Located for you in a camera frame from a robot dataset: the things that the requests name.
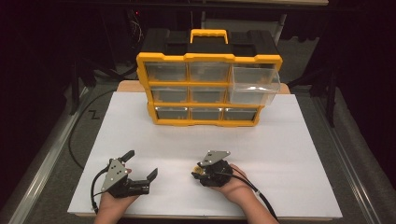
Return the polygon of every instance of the white table surface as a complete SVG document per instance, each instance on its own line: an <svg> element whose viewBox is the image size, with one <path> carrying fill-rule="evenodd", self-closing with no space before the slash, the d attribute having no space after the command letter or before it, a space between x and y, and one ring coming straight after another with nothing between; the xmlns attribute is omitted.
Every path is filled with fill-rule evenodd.
<svg viewBox="0 0 396 224"><path fill-rule="evenodd" d="M243 169L280 218L339 218L332 187L294 95L277 95L255 127L161 126L152 123L143 92L115 92L79 180L68 212L94 215L90 188L110 158L134 149L126 167L132 180L146 179L158 167L150 194L126 216L243 218L239 207L201 186L191 171L208 150L229 150L225 158ZM105 175L96 182L102 187Z"/></svg>

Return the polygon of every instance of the black cable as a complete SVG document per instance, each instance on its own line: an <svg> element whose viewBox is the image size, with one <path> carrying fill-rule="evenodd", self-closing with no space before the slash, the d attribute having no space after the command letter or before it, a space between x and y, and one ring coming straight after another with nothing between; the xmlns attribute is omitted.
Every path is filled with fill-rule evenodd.
<svg viewBox="0 0 396 224"><path fill-rule="evenodd" d="M262 201L265 203L265 205L267 206L268 211L270 212L270 214L274 217L274 219L276 219L277 221L277 216L276 213L273 209L273 207L271 206L270 202L268 202L268 200L265 198L265 196L244 176L242 175L239 171L235 170L236 172L238 172L241 176L243 176L244 178L237 176L237 175L231 175L231 174L226 174L226 173L222 173L222 172L215 172L214 174L216 175L227 175L236 179L241 180L242 182L244 182L245 184L247 184L251 189L254 190L254 192L258 192L259 193L259 197L262 199Z"/></svg>
<svg viewBox="0 0 396 224"><path fill-rule="evenodd" d="M137 78L137 76L136 77L132 77L132 78L126 78L126 76L129 76L129 75L131 75L131 74L133 74L133 73L135 73L136 72L136 69L137 69L137 65L136 65L136 63L134 63L133 64L133 66L130 68L130 69L128 69L128 71L126 71L126 72L124 72L124 73L122 73L122 74L119 74L119 76L120 77L124 77L124 80L137 80L136 78ZM107 73L105 73L105 72L103 72L104 74L106 74L105 76L102 76L102 75L99 75L99 74L97 74L97 73L94 73L94 75L96 76L96 77L99 77L99 78L102 78L102 79L109 79L109 80L111 80L111 79L115 79L115 77L114 76L109 76Z"/></svg>
<svg viewBox="0 0 396 224"><path fill-rule="evenodd" d="M111 69L108 69L108 68L102 66L102 65L99 64L99 63L95 63L95 62L93 62L93 61L91 61L91 60L89 60L89 59L87 59L87 58L81 58L81 59L82 59L85 63L87 63L87 65L90 66L92 69L100 70L101 72L105 73L106 75L108 75L108 76L110 76L110 77L115 78L115 79L118 80L118 81L131 80L131 79L128 79L128 78L126 78L126 77L121 76L120 74L118 74L117 72L115 72L115 71L113 71L113 70L111 70Z"/></svg>
<svg viewBox="0 0 396 224"><path fill-rule="evenodd" d="M101 176L102 174L104 174L105 172L107 172L107 170L108 170L108 166L107 166L105 169L101 170L101 171L95 176L95 178L94 178L93 181L92 181L92 185L91 185L91 203L92 203L93 211L95 211L95 214L98 214L99 208L98 208L98 205L97 205L96 202L95 202L94 197L95 197L96 195L102 193L102 192L100 192L100 193L97 193L97 194L93 195L93 191L94 191L94 188L95 188L95 183L96 183L96 180L99 178L99 176Z"/></svg>
<svg viewBox="0 0 396 224"><path fill-rule="evenodd" d="M85 108L82 110L81 114L78 116L78 118L77 118L75 124L73 125L72 130L70 131L70 136L69 136L69 139L68 139L68 141L67 141L67 146L69 147L70 156L72 157L72 159L73 159L73 161L76 163L76 165L77 165L79 168L81 168L81 170L83 170L84 167L77 161L76 157L75 157L74 154L73 154L72 147L71 147L71 145L72 145L71 142L72 142L73 133L74 133L74 131L75 131L77 125L78 125L79 120L81 119L81 117L82 117L82 115L85 113L85 111L88 109L88 107L89 107L91 104L93 104L93 102L95 102L95 101L96 101L97 99L99 99L100 97L102 97L102 96L104 96L104 95L106 95L106 94L108 94L108 93L111 93L111 92L113 92L113 91L115 91L115 90L111 90L111 91L107 91L107 92L105 92L105 93L102 93L102 94L96 96L93 100L91 100L91 101L88 103L88 105L85 106Z"/></svg>

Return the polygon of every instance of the storage organizer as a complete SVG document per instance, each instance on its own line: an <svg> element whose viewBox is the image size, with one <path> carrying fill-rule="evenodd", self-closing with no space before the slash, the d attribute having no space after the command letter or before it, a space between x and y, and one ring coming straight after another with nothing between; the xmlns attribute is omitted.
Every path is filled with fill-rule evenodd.
<svg viewBox="0 0 396 224"><path fill-rule="evenodd" d="M268 31L150 29L137 74L156 124L254 126L279 91Z"/></svg>

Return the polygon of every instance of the yellow handle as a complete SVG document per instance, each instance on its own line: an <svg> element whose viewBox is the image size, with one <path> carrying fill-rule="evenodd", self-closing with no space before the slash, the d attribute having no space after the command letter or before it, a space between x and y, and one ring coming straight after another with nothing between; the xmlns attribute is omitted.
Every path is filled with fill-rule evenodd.
<svg viewBox="0 0 396 224"><path fill-rule="evenodd" d="M205 29L193 29L191 30L190 43L195 36L222 36L224 41L228 44L227 31L226 30L205 30Z"/></svg>

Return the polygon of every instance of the hand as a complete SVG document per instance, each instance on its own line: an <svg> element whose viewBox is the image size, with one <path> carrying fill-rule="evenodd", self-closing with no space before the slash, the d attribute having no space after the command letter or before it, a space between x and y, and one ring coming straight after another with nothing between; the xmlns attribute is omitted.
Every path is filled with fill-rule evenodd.
<svg viewBox="0 0 396 224"><path fill-rule="evenodd" d="M233 175L237 175L243 179L247 177L245 172L239 169L236 165L230 164L230 166L233 168ZM228 201L238 205L241 205L245 200L251 200L256 197L253 190L246 183L233 177L221 188L213 187L212 189L221 192Z"/></svg>
<svg viewBox="0 0 396 224"><path fill-rule="evenodd" d="M100 200L99 212L96 215L94 224L100 223L114 223L116 224L125 213L126 209L139 197L129 196L126 198L114 198L110 193L105 192L102 194Z"/></svg>
<svg viewBox="0 0 396 224"><path fill-rule="evenodd" d="M237 166L230 164L233 174L247 179L245 172ZM231 178L230 181L221 188L212 188L221 192L230 202L238 204L247 217L249 224L277 224L275 218L268 212L262 203L256 198L253 190L243 181Z"/></svg>

